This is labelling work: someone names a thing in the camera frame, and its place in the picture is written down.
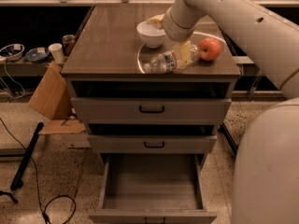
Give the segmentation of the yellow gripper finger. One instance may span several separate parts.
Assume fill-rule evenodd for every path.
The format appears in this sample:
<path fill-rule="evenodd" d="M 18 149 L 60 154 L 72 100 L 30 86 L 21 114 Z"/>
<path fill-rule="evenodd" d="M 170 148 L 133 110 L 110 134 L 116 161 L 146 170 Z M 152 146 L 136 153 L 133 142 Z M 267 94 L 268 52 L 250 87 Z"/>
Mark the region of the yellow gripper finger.
<path fill-rule="evenodd" d="M 147 24 L 151 24 L 155 28 L 162 30 L 163 29 L 163 18 L 164 14 L 153 16 L 146 20 Z"/>
<path fill-rule="evenodd" d="M 178 68 L 185 68 L 191 63 L 191 41 L 187 40 L 173 47 Z"/>

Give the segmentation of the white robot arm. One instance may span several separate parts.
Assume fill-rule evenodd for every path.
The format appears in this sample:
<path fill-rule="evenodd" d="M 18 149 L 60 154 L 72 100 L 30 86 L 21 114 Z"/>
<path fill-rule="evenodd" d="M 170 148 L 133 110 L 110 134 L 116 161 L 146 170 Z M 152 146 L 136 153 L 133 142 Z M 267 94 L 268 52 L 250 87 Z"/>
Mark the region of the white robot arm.
<path fill-rule="evenodd" d="M 182 42 L 209 16 L 285 100 L 245 131 L 235 159 L 232 224 L 299 224 L 299 28 L 250 0 L 176 0 L 168 37 Z"/>

